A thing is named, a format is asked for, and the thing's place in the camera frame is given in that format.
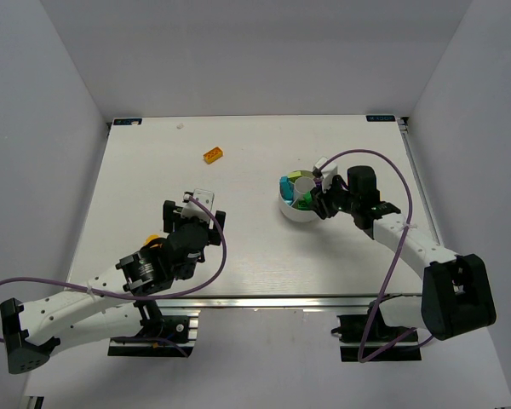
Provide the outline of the orange small lego piece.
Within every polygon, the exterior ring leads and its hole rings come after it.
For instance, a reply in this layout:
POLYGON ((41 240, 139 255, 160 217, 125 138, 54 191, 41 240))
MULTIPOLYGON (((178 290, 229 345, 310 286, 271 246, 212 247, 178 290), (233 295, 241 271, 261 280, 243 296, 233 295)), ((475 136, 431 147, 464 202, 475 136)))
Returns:
POLYGON ((156 235, 156 234, 152 234, 150 235, 149 237, 147 237, 145 243, 144 243, 144 246, 147 246, 149 245, 151 242, 153 242, 155 239, 160 239, 161 237, 159 235, 156 235))

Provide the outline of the yellow long lego brick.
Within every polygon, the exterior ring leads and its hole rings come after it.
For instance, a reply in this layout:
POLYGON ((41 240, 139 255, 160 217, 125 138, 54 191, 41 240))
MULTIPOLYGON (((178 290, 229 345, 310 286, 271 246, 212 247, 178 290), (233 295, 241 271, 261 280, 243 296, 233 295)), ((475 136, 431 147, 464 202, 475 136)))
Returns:
POLYGON ((214 147, 203 155, 203 159, 206 164, 213 164, 216 160, 222 157, 223 151, 219 147, 214 147))

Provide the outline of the teal long lego brick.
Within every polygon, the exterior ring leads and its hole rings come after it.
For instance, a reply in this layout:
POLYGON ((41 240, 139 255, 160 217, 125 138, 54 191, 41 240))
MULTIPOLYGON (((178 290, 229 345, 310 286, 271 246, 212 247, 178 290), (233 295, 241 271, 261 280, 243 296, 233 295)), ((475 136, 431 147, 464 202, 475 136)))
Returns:
POLYGON ((279 180, 279 191, 282 200, 293 202, 295 199, 294 195, 294 186, 295 183, 288 177, 282 176, 279 180))

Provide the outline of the green square lego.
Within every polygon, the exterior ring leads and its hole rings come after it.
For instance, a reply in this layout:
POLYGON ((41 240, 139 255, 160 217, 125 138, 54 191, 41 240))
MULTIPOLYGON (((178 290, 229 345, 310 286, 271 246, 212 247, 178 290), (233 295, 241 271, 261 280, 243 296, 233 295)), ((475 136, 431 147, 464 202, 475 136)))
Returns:
POLYGON ((313 198, 310 192, 307 192, 302 196, 301 204, 303 207, 309 208, 312 205, 312 202, 313 198))

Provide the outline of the lime long lego brick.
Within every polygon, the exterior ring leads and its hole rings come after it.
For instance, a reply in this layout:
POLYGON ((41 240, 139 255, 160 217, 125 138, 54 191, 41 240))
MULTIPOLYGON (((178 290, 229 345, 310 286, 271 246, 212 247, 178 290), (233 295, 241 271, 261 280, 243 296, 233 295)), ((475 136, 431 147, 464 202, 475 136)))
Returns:
POLYGON ((305 170, 292 171, 287 175, 288 180, 291 182, 295 182, 301 177, 307 177, 307 172, 305 170))

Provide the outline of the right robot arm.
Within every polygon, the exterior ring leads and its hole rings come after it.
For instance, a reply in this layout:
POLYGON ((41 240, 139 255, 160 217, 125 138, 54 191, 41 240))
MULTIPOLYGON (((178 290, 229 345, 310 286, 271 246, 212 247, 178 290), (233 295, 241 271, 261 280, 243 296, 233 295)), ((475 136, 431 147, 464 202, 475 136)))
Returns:
POLYGON ((370 239, 399 252, 399 260, 422 280, 419 296, 387 295, 377 304, 384 328, 421 328, 440 341, 493 325, 497 312, 484 261, 439 245, 381 199, 370 166, 354 166, 345 177, 317 172, 313 211, 323 220, 349 214, 370 239))

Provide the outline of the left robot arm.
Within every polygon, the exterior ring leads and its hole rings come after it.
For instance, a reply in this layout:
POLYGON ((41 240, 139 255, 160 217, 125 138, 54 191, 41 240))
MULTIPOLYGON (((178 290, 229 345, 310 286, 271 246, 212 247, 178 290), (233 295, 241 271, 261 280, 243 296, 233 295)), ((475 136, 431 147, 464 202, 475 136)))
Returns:
POLYGON ((177 280, 190 279, 204 250, 224 246, 226 214, 213 210, 215 195, 196 189, 183 203, 163 205, 163 237, 149 239, 83 285, 62 285, 54 295, 32 302, 10 298, 0 305, 8 371, 33 371, 62 350, 106 337, 158 340, 163 321, 155 302, 169 298, 177 280))

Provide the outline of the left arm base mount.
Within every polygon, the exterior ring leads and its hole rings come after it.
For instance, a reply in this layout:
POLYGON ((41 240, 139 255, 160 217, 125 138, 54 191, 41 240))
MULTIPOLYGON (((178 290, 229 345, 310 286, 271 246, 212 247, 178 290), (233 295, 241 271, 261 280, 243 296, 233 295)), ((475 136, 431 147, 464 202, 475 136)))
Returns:
POLYGON ((160 308, 155 301, 127 304, 134 308, 136 333, 112 337, 111 357, 188 358, 197 337, 198 318, 160 308))

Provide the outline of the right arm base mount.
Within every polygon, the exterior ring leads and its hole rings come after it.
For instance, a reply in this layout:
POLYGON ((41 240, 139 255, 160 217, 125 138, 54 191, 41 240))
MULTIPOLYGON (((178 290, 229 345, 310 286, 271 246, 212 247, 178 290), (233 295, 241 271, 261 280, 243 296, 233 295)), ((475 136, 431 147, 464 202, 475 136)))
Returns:
MULTIPOLYGON (((330 329, 330 334, 339 341, 342 363, 359 363, 359 347, 373 304, 374 301, 370 299, 354 298, 348 299, 348 303, 336 307, 337 324, 330 329)), ((377 312, 369 329, 363 356, 375 353, 406 331, 407 329, 402 326, 386 326, 382 314, 377 312)), ((416 331, 413 331, 369 362, 418 362, 421 360, 419 336, 416 331)))

